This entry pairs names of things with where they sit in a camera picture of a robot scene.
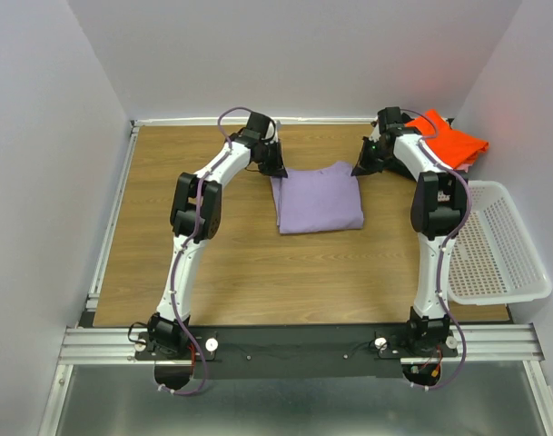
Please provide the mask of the purple t shirt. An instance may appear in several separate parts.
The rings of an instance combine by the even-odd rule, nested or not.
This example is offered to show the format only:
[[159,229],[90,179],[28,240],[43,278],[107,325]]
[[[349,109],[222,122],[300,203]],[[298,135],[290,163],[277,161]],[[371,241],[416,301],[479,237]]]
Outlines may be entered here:
[[338,161],[317,170],[288,170],[272,177],[276,224],[281,234],[358,230],[363,227],[358,179]]

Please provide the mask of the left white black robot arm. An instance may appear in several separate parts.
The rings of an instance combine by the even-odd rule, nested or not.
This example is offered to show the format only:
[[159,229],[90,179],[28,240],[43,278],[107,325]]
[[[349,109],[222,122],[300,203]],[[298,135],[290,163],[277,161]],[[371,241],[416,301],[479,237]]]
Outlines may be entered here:
[[148,341],[168,359],[180,357],[193,344],[188,331],[191,299],[203,250],[217,234],[222,218],[223,190],[251,163],[260,174],[287,177],[277,122],[248,110],[246,125],[227,134],[222,118],[221,151],[195,173],[177,179],[170,212],[173,253],[162,298],[147,323]]

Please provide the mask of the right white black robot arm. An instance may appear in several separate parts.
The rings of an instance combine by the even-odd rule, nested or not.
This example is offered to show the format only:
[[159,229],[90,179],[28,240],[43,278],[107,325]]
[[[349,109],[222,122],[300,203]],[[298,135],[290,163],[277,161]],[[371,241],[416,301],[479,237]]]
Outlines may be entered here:
[[421,356],[444,345],[449,336],[449,266],[459,231],[469,219],[467,179],[444,163],[427,144],[438,136],[407,126],[398,106],[378,111],[373,132],[363,139],[353,176],[380,173],[396,165],[416,182],[410,222],[420,244],[418,289],[404,332],[395,344]]

